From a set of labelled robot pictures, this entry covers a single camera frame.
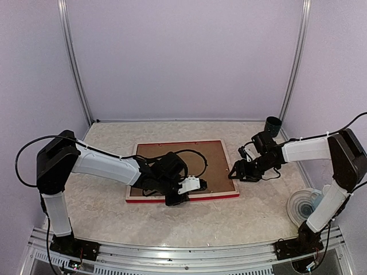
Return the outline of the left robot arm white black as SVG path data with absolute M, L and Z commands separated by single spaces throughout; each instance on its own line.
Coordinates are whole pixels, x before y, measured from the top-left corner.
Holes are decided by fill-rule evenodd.
M 191 182 L 186 163 L 174 152 L 157 158 L 114 155 L 77 140 L 69 130 L 52 136 L 38 152 L 36 169 L 36 186 L 58 237 L 57 244 L 69 255 L 80 250 L 80 241 L 72 236 L 65 202 L 65 185 L 70 174 L 87 174 L 155 191 L 168 197 L 170 204 L 180 200 Z

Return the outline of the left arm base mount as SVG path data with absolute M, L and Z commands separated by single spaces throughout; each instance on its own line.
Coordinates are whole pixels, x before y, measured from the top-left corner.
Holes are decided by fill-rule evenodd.
M 90 261 L 96 261 L 99 248 L 98 242 L 78 239 L 73 236 L 53 237 L 50 244 L 50 250 L 53 252 Z

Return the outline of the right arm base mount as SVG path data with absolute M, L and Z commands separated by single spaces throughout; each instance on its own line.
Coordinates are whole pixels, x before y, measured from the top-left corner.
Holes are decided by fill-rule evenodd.
M 278 261 L 315 253 L 322 250 L 324 245 L 321 241 L 314 243 L 301 243 L 297 238 L 288 240 L 280 239 L 274 243 L 276 258 Z

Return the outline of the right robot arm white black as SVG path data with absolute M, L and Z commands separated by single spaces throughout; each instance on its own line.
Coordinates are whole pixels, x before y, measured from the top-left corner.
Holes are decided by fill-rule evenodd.
M 306 254 L 310 249 L 321 249 L 321 232 L 348 203 L 366 175 L 366 151 L 352 129 L 289 140 L 278 144 L 267 132 L 259 132 L 251 139 L 258 157 L 242 158 L 233 165 L 228 178 L 241 182 L 258 182 L 265 172 L 278 170 L 288 163 L 316 161 L 322 165 L 319 174 L 321 187 L 327 192 L 314 212 L 302 222 L 298 236 L 290 243 L 281 244 Z

